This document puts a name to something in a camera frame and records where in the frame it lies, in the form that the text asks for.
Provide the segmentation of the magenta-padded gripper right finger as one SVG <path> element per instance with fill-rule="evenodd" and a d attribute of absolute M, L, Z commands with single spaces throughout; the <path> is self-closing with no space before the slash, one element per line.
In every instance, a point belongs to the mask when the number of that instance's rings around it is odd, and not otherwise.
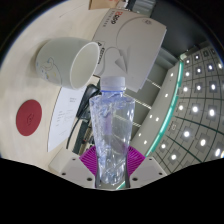
<path fill-rule="evenodd" d="M 166 176 L 154 157 L 145 157 L 133 147 L 128 148 L 126 157 L 126 188 L 140 188 Z"/>

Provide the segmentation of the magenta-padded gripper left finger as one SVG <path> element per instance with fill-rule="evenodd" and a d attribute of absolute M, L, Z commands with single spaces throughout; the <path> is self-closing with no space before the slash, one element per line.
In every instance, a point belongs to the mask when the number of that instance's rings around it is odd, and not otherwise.
<path fill-rule="evenodd" d="M 59 156 L 60 175 L 84 188 L 96 187 L 98 165 L 95 147 L 91 147 L 81 156 L 63 150 Z"/>

